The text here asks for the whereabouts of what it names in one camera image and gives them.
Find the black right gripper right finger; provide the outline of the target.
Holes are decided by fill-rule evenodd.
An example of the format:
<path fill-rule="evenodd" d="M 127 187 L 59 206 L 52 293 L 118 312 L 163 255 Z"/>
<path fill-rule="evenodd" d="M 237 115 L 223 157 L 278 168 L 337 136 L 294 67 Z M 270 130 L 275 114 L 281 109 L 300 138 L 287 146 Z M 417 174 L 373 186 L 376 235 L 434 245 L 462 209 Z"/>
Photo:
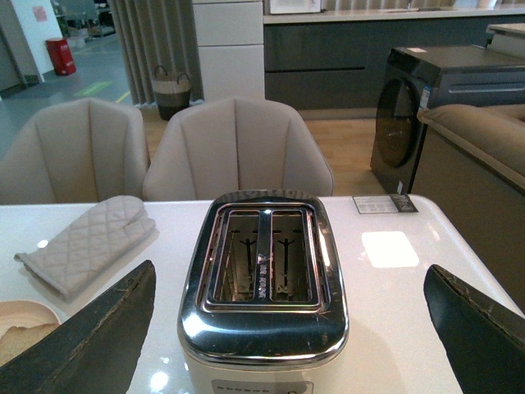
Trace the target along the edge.
<path fill-rule="evenodd" d="M 523 317 L 437 264 L 423 293 L 462 392 L 524 392 Z"/>

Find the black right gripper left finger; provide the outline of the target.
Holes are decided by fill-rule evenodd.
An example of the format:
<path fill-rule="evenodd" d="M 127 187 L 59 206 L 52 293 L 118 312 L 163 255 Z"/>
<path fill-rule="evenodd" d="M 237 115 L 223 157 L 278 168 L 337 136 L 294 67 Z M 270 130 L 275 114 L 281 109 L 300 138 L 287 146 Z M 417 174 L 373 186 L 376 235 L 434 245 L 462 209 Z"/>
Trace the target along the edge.
<path fill-rule="evenodd" d="M 1 367 L 3 393 L 125 393 L 153 316 L 149 260 Z"/>

